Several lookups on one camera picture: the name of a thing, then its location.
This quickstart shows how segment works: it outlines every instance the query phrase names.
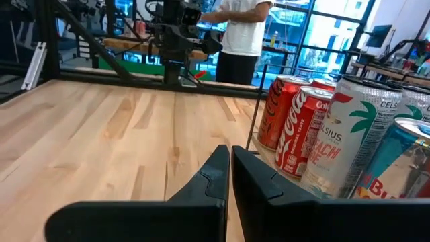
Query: white energy drink can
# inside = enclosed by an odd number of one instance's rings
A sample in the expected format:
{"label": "white energy drink can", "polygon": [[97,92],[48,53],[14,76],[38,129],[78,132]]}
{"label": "white energy drink can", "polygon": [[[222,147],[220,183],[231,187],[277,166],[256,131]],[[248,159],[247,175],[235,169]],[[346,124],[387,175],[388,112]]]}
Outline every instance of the white energy drink can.
{"label": "white energy drink can", "polygon": [[348,198],[372,158],[402,99],[402,89],[360,77],[336,86],[302,176],[319,198]]}
{"label": "white energy drink can", "polygon": [[387,81],[402,87],[403,97],[398,104],[395,118],[412,118],[430,122],[430,90],[412,83]]}

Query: shelf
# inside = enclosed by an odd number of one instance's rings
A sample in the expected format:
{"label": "shelf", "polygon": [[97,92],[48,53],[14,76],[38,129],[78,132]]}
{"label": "shelf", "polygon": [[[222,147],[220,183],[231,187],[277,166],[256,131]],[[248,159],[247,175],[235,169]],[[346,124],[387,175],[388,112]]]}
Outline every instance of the shelf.
{"label": "shelf", "polygon": [[286,175],[276,164],[275,164],[275,151],[272,151],[270,149],[265,148],[258,140],[257,140],[257,133],[254,132],[251,140],[253,141],[255,148],[257,148],[257,151],[260,153],[260,155],[257,157],[264,161],[264,163],[268,164],[270,167],[274,168],[280,175],[285,177],[290,182],[296,184],[297,186],[300,186],[303,188],[300,184],[300,180],[290,177]]}

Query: person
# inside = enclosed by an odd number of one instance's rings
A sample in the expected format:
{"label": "person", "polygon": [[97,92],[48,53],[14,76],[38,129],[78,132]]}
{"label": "person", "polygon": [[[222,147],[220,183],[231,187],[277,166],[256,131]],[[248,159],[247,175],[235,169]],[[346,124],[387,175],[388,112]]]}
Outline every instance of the person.
{"label": "person", "polygon": [[216,81],[250,85],[261,55],[265,21],[274,0],[222,0],[218,11],[201,21],[228,22],[218,56]]}

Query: man's arm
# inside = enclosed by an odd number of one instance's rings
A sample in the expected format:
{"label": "man's arm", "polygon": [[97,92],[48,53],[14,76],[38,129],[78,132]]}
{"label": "man's arm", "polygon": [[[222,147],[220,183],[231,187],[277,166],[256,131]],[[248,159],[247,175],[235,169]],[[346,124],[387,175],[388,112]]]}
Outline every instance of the man's arm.
{"label": "man's arm", "polygon": [[225,11],[225,9],[223,9],[220,12],[204,14],[201,20],[208,21],[211,23],[227,22],[228,20],[243,23],[263,22],[269,15],[269,9],[271,8],[271,6],[272,3],[270,1],[267,1],[257,4],[255,8],[246,12]]}

